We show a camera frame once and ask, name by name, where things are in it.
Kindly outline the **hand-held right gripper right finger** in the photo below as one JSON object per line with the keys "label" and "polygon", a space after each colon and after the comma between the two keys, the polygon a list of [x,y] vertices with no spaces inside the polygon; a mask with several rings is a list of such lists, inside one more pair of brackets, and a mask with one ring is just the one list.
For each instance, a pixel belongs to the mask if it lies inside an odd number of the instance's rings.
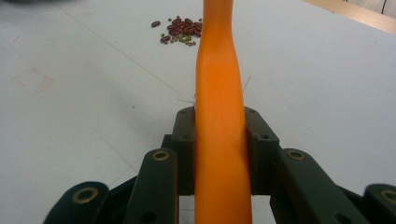
{"label": "hand-held right gripper right finger", "polygon": [[260,113],[245,108],[247,150],[252,195],[270,195],[279,139]]}

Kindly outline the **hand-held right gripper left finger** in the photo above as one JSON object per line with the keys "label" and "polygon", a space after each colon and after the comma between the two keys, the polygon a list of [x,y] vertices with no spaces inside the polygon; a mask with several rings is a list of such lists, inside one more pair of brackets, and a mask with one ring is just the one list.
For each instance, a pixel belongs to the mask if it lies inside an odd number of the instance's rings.
{"label": "hand-held right gripper left finger", "polygon": [[172,149],[178,159],[178,194],[194,194],[195,110],[193,106],[177,112],[173,131],[163,138],[162,147]]}

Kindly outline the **orange handled grey brush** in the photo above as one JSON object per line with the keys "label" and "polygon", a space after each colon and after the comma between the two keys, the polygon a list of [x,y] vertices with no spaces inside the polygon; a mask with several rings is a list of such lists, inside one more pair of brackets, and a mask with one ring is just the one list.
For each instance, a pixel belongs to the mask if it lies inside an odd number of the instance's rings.
{"label": "orange handled grey brush", "polygon": [[252,224],[233,0],[204,0],[196,63],[195,224]]}

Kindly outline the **pile of red green beans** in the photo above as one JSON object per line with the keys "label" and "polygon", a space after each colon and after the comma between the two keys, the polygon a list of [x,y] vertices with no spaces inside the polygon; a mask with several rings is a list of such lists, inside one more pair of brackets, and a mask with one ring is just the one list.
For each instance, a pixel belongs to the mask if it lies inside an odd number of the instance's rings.
{"label": "pile of red green beans", "polygon": [[181,43],[188,47],[196,46],[202,36],[203,23],[202,18],[196,21],[180,16],[168,18],[165,23],[165,30],[160,33],[159,41],[164,45]]}

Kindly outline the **white table sheet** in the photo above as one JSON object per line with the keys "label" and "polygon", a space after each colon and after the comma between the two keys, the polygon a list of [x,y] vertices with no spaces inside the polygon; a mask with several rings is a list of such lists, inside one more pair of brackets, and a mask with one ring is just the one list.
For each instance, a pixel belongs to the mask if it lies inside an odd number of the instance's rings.
{"label": "white table sheet", "polygon": [[[197,50],[163,45],[200,0],[0,0],[0,224],[134,177],[194,100]],[[396,34],[304,0],[235,0],[245,104],[338,185],[396,186]]]}

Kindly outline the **wooden table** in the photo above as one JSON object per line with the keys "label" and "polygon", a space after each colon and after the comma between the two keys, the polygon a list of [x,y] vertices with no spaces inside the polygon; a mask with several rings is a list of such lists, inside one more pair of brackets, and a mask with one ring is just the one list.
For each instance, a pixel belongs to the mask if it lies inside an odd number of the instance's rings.
{"label": "wooden table", "polygon": [[358,21],[375,29],[396,35],[396,19],[359,7],[344,0],[304,0],[311,5],[324,8],[353,21]]}

